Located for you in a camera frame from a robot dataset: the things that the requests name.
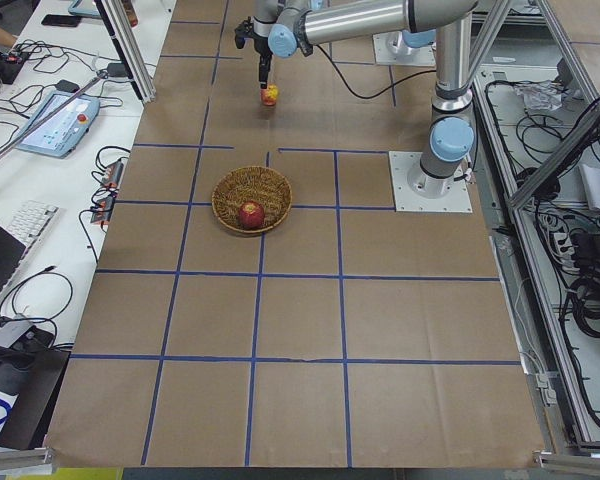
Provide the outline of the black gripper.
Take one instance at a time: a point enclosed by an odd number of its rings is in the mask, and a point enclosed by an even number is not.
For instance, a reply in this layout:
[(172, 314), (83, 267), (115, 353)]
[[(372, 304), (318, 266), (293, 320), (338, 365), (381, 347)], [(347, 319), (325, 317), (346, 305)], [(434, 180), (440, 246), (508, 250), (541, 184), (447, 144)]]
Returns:
[(254, 48), (260, 55), (258, 63), (259, 88), (264, 90), (269, 85), (272, 52), (269, 48), (268, 37), (255, 34), (253, 37)]

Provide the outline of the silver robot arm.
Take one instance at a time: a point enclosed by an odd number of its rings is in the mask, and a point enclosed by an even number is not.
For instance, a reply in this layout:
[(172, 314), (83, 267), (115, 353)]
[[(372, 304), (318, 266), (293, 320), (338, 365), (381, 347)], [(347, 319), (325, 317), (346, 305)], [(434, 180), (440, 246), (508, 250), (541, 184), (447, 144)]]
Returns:
[(236, 27), (235, 44), (253, 41), (262, 89), (273, 57), (310, 55), (324, 44), (363, 36), (373, 37), (381, 63), (434, 67), (429, 139), (407, 182), (414, 193), (440, 199), (450, 192), (475, 142), (469, 117), (475, 7), (473, 1), (355, 1), (332, 7), (320, 1), (258, 1), (252, 16)]
[(396, 55), (411, 55), (421, 48), (432, 45), (436, 39), (436, 30), (409, 32), (401, 30), (393, 32), (387, 40), (387, 48)]

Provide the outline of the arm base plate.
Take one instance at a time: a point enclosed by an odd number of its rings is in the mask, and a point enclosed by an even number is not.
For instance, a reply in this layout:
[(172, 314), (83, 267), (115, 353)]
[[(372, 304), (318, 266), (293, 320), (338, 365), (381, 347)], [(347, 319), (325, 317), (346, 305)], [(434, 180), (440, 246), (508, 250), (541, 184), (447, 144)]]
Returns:
[(394, 207), (399, 213), (471, 214), (470, 194), (462, 168), (446, 179), (428, 176), (420, 152), (390, 151)]
[(378, 65), (427, 68), (436, 65), (432, 44), (410, 47), (404, 42), (400, 31), (374, 35), (373, 46)]

